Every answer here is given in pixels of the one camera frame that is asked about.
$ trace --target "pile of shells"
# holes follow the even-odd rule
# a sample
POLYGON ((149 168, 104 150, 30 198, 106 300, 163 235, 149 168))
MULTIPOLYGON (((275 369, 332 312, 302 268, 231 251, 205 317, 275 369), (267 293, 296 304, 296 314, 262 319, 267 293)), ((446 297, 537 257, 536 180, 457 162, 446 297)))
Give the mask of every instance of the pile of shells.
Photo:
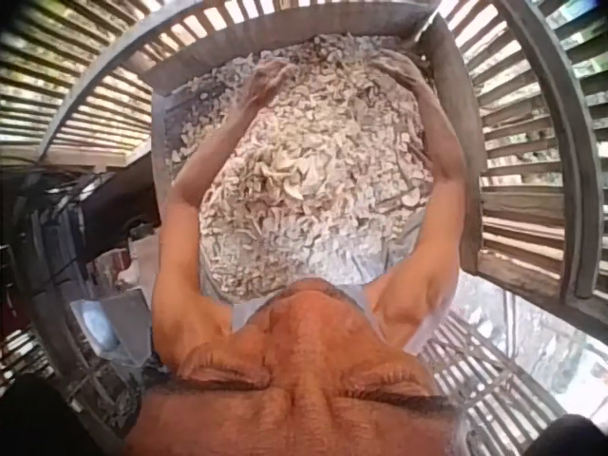
MULTIPOLYGON (((260 112, 200 207, 203 265, 222 294, 266 295, 303 276, 360 283, 357 259, 382 261, 424 207, 431 174, 417 104, 369 67, 387 45, 400 43, 324 35, 261 53, 296 63, 297 74, 260 112)), ((202 91, 173 162, 221 125, 258 60, 235 59, 188 84, 224 90, 202 91)))

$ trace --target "eyelid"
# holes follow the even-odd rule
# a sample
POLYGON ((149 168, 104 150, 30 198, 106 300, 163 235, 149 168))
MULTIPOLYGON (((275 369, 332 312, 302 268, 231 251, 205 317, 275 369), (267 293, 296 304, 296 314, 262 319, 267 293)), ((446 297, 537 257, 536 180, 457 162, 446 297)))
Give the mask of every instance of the eyelid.
POLYGON ((185 378, 200 385, 249 385, 250 390, 269 387, 271 374, 264 366, 225 351, 201 351, 185 378))

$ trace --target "forehead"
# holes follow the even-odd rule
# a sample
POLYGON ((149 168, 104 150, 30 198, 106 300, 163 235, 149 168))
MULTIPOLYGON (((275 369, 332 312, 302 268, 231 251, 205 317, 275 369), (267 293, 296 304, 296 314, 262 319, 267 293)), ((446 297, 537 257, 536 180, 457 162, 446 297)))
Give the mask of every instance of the forehead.
POLYGON ((291 408, 283 391, 152 392, 127 442, 133 454, 443 455, 454 415, 352 398, 291 408))

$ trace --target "wooden frame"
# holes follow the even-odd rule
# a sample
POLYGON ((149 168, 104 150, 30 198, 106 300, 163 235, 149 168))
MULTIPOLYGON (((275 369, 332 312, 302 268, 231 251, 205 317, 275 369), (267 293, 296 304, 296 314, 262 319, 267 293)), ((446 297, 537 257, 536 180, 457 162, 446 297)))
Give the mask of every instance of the wooden frame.
POLYGON ((537 71, 560 146, 566 210, 561 295, 590 297, 601 252, 603 194, 596 139, 584 95, 566 52, 541 12, 525 0, 492 2, 537 71))

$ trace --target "crushed shells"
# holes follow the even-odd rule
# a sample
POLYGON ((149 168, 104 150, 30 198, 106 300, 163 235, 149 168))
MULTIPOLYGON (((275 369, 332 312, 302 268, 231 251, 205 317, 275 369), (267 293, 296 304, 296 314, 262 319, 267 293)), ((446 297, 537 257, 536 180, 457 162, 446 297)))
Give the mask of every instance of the crushed shells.
MULTIPOLYGON (((361 283, 355 259, 380 258, 426 204, 432 176, 420 159, 417 104, 368 65, 386 45, 401 44, 323 35, 261 53, 297 63, 297 74, 259 113, 200 207, 203 264, 226 299, 266 295, 304 276, 361 283)), ((206 109, 184 124, 172 163, 222 124, 258 60, 237 58, 188 83, 193 92, 226 88, 218 97, 202 91, 206 109)))

